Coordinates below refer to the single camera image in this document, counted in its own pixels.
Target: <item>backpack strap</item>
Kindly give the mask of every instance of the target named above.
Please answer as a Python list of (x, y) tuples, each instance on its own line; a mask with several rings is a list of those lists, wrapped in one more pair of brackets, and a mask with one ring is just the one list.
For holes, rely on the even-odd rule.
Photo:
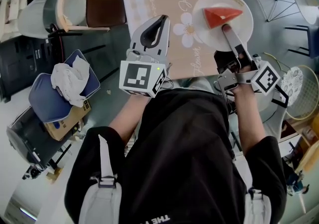
[(114, 175), (111, 166), (109, 146), (107, 141), (99, 135), (100, 139), (100, 157), (101, 157), (101, 179), (99, 188), (114, 188)]
[(101, 178), (85, 194), (79, 224), (118, 224), (122, 187), (116, 182), (112, 171), (109, 146), (99, 135)]
[(244, 224), (269, 224), (271, 218), (270, 199), (260, 190), (248, 190), (245, 197)]

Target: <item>black t-shirt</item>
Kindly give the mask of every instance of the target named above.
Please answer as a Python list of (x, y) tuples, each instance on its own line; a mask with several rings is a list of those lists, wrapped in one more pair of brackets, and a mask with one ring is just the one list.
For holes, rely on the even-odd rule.
[[(120, 223), (242, 223), (247, 188), (232, 162), (225, 101), (203, 91), (162, 91), (145, 108), (138, 140), (124, 144), (109, 127), (88, 131), (68, 181), (65, 206), (78, 223), (89, 177), (100, 171), (100, 142), (122, 186)], [(283, 215), (286, 185), (278, 143), (266, 137), (246, 154), (253, 186)]]

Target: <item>white flower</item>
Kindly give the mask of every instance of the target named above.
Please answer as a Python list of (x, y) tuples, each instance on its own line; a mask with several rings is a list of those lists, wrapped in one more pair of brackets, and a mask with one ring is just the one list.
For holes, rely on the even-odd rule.
[(181, 42), (186, 48), (190, 48), (194, 43), (194, 38), (197, 42), (202, 43), (195, 33), (194, 26), (192, 24), (192, 16), (189, 12), (184, 12), (180, 16), (181, 23), (175, 24), (173, 32), (175, 35), (183, 35)]

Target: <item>brown chair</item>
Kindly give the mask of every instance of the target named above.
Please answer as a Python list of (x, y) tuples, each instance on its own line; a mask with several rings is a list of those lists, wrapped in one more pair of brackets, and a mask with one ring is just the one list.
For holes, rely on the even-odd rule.
[(86, 0), (85, 19), (87, 26), (74, 25), (66, 15), (66, 2), (73, 0), (58, 0), (56, 17), (59, 28), (65, 32), (70, 30), (110, 30), (110, 27), (126, 23), (123, 0)]

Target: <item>person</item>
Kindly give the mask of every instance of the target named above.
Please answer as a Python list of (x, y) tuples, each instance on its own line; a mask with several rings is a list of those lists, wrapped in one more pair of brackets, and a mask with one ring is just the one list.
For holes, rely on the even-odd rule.
[[(251, 85), (239, 85), (233, 94), (253, 187), (269, 197), (271, 223), (278, 223), (287, 196), (278, 142), (265, 135)], [(130, 96), (109, 126), (87, 131), (68, 180), (66, 209), (78, 223), (85, 194), (96, 183), (90, 178), (101, 170), (100, 135), (122, 186), (119, 223), (243, 223), (247, 188), (233, 163), (228, 133), (226, 101), (204, 78), (151, 100)]]
[(287, 184), (287, 193), (290, 196), (295, 194), (306, 194), (309, 191), (309, 186), (303, 185), (303, 178), (305, 177), (303, 171), (300, 171), (298, 174), (295, 173), (293, 168), (291, 168), (284, 159), (282, 159), (283, 168), (284, 168), (284, 175), (286, 177), (286, 184)]

